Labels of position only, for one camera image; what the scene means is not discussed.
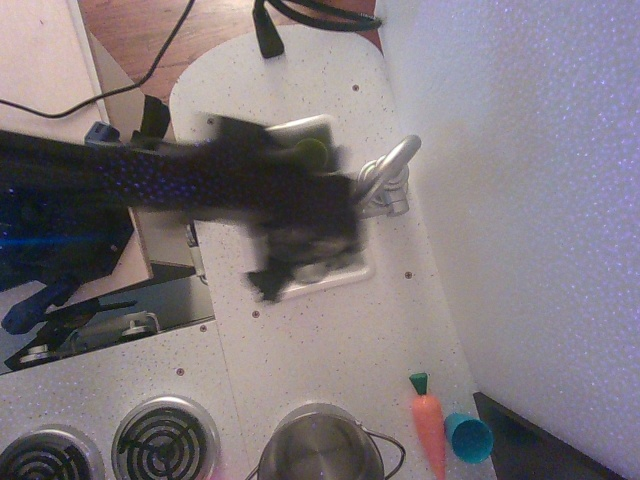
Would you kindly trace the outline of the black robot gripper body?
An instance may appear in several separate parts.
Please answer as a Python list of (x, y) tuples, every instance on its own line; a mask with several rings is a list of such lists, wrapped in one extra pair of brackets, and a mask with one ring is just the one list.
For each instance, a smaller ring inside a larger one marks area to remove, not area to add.
[(303, 177), (276, 202), (266, 223), (266, 265), (290, 270), (330, 262), (361, 249), (360, 220), (343, 175)]

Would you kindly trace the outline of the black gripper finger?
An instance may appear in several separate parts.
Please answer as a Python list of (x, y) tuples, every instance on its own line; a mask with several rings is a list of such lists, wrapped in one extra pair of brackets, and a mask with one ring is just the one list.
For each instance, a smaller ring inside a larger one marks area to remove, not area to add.
[(277, 303), (292, 280), (290, 270), (262, 270), (246, 274), (246, 278), (265, 302)]

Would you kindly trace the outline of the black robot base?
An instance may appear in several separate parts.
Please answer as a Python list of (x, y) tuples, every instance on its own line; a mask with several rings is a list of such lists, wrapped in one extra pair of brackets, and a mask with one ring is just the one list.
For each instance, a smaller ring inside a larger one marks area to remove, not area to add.
[(110, 275), (134, 232), (126, 208), (84, 208), (26, 202), (1, 208), (1, 289), (39, 282), (1, 321), (26, 334), (85, 283)]

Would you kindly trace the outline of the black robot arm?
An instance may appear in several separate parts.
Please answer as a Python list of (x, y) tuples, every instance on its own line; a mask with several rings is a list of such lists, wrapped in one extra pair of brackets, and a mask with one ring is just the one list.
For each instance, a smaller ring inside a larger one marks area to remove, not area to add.
[(314, 139), (290, 144), (233, 118), (198, 143), (81, 145), (1, 135), (1, 286), (62, 282), (68, 293), (109, 274), (130, 208), (264, 230), (271, 258), (316, 263), (357, 249), (351, 180)]

